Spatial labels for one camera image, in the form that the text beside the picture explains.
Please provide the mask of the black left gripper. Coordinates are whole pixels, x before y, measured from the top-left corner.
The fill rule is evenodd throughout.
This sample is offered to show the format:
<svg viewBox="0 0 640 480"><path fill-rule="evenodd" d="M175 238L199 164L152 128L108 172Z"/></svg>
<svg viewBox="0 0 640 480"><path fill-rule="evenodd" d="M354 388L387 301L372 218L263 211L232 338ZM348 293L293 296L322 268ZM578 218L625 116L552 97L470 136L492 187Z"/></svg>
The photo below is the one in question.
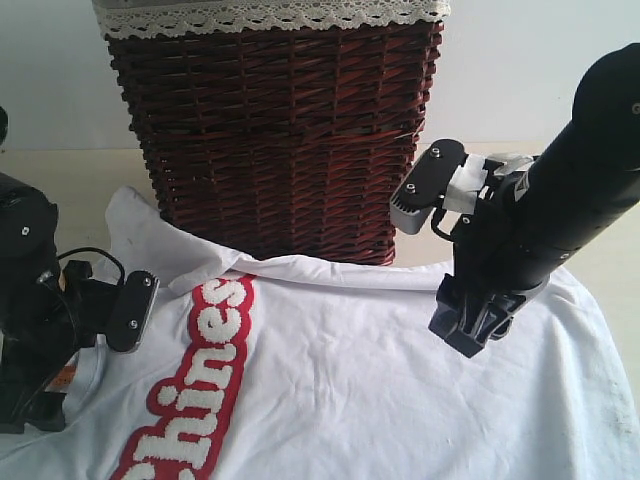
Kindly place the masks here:
<svg viewBox="0 0 640 480"><path fill-rule="evenodd" d="M61 280L5 290L1 296L1 431L44 432L66 426L64 369L104 331L124 279L92 277L91 265L71 261Z"/></svg>

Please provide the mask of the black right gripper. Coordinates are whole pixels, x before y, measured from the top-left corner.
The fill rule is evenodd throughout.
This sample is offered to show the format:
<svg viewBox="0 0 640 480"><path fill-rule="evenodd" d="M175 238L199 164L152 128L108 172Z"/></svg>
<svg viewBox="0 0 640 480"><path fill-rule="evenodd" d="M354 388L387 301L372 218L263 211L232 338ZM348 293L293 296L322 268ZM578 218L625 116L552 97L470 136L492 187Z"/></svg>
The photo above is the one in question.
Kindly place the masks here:
<svg viewBox="0 0 640 480"><path fill-rule="evenodd" d="M467 358L502 339L550 275L548 252L526 225L527 205L515 199L526 183L525 173L505 177L453 229L454 270L437 291L429 330Z"/></svg>

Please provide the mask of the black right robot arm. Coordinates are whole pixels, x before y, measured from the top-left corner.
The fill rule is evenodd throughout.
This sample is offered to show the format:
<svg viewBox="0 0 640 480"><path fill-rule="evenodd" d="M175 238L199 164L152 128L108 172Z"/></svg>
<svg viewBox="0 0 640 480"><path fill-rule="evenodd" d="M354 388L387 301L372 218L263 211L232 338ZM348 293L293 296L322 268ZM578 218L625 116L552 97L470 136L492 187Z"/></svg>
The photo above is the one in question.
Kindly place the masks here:
<svg viewBox="0 0 640 480"><path fill-rule="evenodd" d="M523 174L512 173L451 231L454 269L432 333L471 358L502 338L553 271L639 201L639 46L596 61L572 116Z"/></svg>

